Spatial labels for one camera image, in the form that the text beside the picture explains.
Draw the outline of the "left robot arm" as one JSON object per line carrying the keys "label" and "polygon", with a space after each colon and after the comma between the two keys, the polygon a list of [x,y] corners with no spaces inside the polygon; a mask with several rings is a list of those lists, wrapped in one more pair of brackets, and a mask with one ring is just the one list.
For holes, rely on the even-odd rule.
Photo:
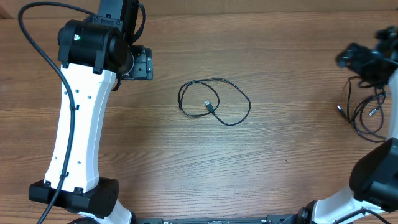
{"label": "left robot arm", "polygon": [[78,215],[79,223],[135,223],[118,199],[119,182],[100,176],[101,131],[109,95],[124,80],[153,77],[151,49],[137,45],[144,30],[143,4],[101,1],[98,12],[69,20],[59,31],[62,99],[52,160],[29,199]]}

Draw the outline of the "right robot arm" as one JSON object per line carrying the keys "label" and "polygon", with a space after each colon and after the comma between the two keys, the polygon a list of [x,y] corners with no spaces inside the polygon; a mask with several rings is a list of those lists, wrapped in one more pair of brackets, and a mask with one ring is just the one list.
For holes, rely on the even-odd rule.
{"label": "right robot arm", "polygon": [[362,101],[352,116],[348,110],[341,114],[352,124],[362,118],[363,108],[377,102],[382,110],[389,86],[391,115],[387,137],[380,137],[379,146],[361,158],[354,166],[349,185],[331,197],[314,200],[292,215],[269,215],[264,223],[354,223],[373,215],[383,223],[384,212],[397,210],[397,27],[376,32],[378,40],[370,49],[351,43],[336,56],[339,67],[354,72],[361,88],[373,88],[375,94]]}

